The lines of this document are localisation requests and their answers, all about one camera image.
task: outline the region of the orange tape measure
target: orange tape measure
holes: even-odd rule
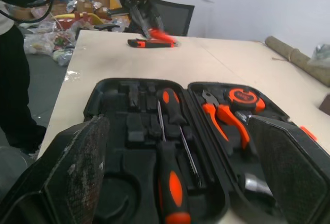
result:
[[[243,88],[234,88],[228,91],[227,99],[235,110],[250,110],[261,112],[265,109],[265,102],[253,91]]]

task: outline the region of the white table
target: white table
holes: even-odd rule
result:
[[[297,125],[330,151],[330,116],[318,107],[330,89],[260,42],[179,38],[181,47],[136,49],[129,33],[82,31],[58,95],[39,156],[62,130],[83,122],[95,85],[105,78],[156,78],[186,88],[195,81],[228,82],[259,89]],[[243,223],[231,210],[220,223]]]

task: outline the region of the screwdriver shaft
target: screwdriver shaft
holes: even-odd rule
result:
[[[157,110],[158,110],[158,116],[159,116],[159,123],[160,123],[160,127],[161,127],[161,135],[162,135],[163,141],[166,142],[165,126],[164,126],[163,114],[161,112],[160,101],[157,102]]]
[[[185,150],[187,152],[187,155],[188,155],[188,159],[189,159],[189,162],[190,162],[190,165],[191,165],[191,168],[192,168],[192,171],[194,173],[194,176],[196,177],[196,180],[197,180],[197,184],[199,186],[199,188],[202,188],[202,182],[201,182],[201,179],[200,179],[200,176],[198,174],[198,171],[197,171],[197,168],[196,168],[196,165],[195,165],[195,162],[194,162],[194,159],[191,155],[191,152],[190,152],[190,149],[188,147],[188,143],[187,143],[187,140],[185,138],[185,135],[182,131],[182,128],[180,126],[180,132],[181,132],[181,137],[182,137],[182,141],[183,141],[183,144],[184,144],[184,147],[185,147]]]

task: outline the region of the black pants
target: black pants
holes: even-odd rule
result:
[[[36,150],[46,129],[37,126],[28,108],[30,71],[24,38],[13,26],[0,35],[0,127],[10,146]]]

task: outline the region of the white wall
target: white wall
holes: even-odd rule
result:
[[[169,0],[195,5],[189,36],[264,41],[269,35],[311,56],[330,43],[330,0]]]

